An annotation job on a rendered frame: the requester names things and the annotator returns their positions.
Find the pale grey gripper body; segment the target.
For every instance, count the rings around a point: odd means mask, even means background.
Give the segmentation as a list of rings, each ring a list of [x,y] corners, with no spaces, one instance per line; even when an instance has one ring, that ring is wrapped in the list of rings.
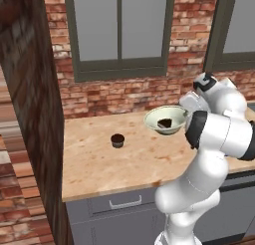
[[[210,111],[207,101],[194,91],[189,91],[179,99],[179,104],[190,113],[195,111]]]

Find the dark chocolate cake piece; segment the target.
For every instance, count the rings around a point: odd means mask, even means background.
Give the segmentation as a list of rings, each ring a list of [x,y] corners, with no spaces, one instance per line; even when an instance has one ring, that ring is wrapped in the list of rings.
[[[162,120],[159,120],[157,122],[157,125],[160,128],[170,128],[171,124],[172,124],[172,120],[171,119],[162,119]]]

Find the pale green bowl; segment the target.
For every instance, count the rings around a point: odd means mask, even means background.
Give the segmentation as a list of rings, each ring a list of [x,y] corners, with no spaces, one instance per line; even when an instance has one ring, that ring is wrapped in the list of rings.
[[[149,111],[143,118],[144,124],[163,135],[177,133],[186,123],[188,111],[181,106],[162,106]],[[157,122],[162,119],[171,119],[170,128],[160,128]]]

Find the dark chocolate cupcake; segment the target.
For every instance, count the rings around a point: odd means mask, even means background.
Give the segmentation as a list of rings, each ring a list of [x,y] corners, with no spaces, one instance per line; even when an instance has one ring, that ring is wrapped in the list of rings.
[[[120,133],[115,133],[111,137],[112,146],[115,148],[121,148],[124,145],[125,137]]]

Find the narrow grey-framed window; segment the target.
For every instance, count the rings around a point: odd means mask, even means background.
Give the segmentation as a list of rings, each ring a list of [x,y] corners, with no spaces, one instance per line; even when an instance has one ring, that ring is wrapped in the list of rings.
[[[217,0],[203,70],[255,69],[255,0]]]

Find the wide grey-framed window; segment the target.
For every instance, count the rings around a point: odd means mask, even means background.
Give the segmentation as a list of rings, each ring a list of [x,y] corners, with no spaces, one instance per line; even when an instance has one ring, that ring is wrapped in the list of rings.
[[[77,83],[164,76],[174,0],[65,0]]]

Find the grey dishwasher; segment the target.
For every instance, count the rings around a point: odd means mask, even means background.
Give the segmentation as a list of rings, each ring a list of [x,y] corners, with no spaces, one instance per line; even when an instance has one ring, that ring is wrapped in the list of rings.
[[[220,202],[196,222],[194,233],[202,245],[240,241],[255,218],[255,170],[229,174]]]

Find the grey drawer front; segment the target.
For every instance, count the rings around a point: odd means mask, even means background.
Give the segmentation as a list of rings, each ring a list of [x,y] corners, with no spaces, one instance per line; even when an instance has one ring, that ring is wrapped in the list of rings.
[[[90,200],[92,205],[92,213],[97,214],[97,213],[113,211],[110,209],[109,200],[111,200],[113,204],[120,204],[120,203],[126,203],[131,201],[137,201],[138,197],[141,195],[142,196],[141,205],[154,203],[154,193],[155,193],[155,188],[146,188],[146,189],[95,197]]]

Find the grey cupboard door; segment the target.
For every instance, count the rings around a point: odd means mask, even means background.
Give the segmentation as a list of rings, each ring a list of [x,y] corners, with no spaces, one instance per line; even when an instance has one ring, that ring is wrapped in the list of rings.
[[[154,245],[165,215],[156,209],[73,224],[74,245]]]

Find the tall dark wooden cabinet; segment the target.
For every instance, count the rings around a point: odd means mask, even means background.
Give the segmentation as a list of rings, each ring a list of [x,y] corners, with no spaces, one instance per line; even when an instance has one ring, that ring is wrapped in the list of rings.
[[[74,245],[44,0],[0,0],[0,245]]]

